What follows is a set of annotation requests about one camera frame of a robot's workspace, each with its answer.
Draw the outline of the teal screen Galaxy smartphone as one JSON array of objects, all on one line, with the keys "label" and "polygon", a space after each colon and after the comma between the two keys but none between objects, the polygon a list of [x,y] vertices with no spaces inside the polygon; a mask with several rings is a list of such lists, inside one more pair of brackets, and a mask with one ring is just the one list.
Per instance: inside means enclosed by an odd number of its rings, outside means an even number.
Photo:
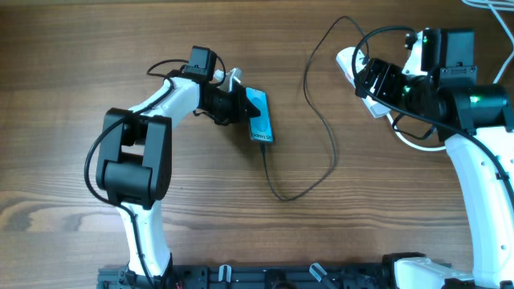
[{"label": "teal screen Galaxy smartphone", "polygon": [[254,88],[246,88],[246,94],[248,101],[259,111],[258,116],[249,117],[251,140],[272,143],[274,138],[267,94]]}]

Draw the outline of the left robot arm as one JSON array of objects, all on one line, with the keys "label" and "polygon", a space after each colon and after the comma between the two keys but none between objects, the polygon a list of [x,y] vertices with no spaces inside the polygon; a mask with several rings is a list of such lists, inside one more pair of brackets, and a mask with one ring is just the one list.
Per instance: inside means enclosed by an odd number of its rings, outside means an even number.
[{"label": "left robot arm", "polygon": [[247,124],[251,140],[262,145],[274,140],[267,94],[243,86],[240,69],[217,69],[221,62],[211,49],[194,46],[180,68],[160,76],[161,88],[146,101],[106,112],[103,131],[84,163],[84,181],[95,198],[120,213],[130,259],[117,278],[101,270],[100,288],[181,287],[161,201],[172,176],[173,129],[188,114],[207,116],[220,126]]}]

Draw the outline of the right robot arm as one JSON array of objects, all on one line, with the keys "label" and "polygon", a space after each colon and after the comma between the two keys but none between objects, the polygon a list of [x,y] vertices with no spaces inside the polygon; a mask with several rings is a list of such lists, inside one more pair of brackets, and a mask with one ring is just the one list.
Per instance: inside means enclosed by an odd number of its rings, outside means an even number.
[{"label": "right robot arm", "polygon": [[389,288],[510,288],[513,285],[513,108],[503,86],[477,84],[471,29],[405,29],[403,67],[370,58],[368,42],[341,52],[357,96],[430,125],[457,173],[473,268],[462,272],[424,254],[383,258]]}]

